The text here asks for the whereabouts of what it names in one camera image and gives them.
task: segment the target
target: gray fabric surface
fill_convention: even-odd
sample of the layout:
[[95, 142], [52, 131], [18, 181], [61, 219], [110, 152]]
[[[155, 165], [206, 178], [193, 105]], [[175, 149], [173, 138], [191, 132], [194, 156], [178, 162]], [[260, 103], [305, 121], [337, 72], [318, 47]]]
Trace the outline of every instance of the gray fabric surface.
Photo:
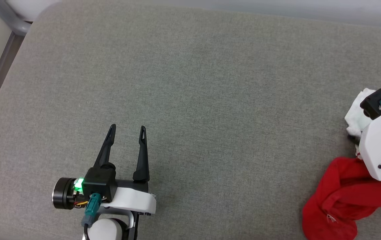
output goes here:
[[[53, 186], [85, 175], [116, 123], [120, 179], [147, 128], [157, 214], [139, 239], [304, 239], [303, 205], [353, 156], [343, 118], [365, 87], [381, 87], [381, 28], [56, 4], [0, 92], [0, 237], [80, 239], [83, 211], [54, 209]], [[381, 239], [381, 209], [357, 224], [357, 239]]]

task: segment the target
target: black cable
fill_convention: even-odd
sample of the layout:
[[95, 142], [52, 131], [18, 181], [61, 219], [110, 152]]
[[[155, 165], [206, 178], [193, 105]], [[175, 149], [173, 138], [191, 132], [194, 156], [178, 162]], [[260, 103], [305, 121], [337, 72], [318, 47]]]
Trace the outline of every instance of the black cable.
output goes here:
[[84, 236], [85, 240], [90, 240], [90, 237], [88, 236], [88, 223], [85, 223], [84, 225]]

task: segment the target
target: white cloth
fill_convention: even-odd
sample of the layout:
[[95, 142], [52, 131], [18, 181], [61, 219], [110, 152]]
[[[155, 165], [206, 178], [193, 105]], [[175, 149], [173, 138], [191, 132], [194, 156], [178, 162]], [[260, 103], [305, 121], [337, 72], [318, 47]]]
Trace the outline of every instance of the white cloth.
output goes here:
[[355, 100], [352, 103], [349, 111], [347, 112], [344, 120], [346, 120], [347, 125], [349, 127], [346, 128], [349, 135], [360, 138], [362, 135], [362, 130], [372, 122], [372, 120], [365, 116], [364, 111], [360, 108], [360, 103], [370, 94], [375, 92], [375, 90], [371, 90], [365, 88], [362, 92], [358, 94]]

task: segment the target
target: yellow wire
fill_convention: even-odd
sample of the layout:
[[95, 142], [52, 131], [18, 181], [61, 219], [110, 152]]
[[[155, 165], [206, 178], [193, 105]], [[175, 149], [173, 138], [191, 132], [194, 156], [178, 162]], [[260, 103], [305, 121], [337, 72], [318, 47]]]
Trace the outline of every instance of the yellow wire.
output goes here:
[[87, 204], [87, 203], [88, 203], [88, 201], [85, 201], [85, 202], [80, 202], [80, 203], [76, 204], [75, 206], [79, 206], [79, 205], [82, 205], [82, 204]]

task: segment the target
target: red garment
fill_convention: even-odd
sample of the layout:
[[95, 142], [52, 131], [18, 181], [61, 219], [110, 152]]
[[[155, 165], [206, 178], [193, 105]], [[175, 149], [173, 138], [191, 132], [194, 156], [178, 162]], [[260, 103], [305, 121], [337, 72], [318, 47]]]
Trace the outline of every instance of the red garment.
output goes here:
[[355, 220], [378, 207], [381, 181], [370, 176], [362, 160], [336, 158], [303, 208], [304, 234], [309, 240], [353, 240]]

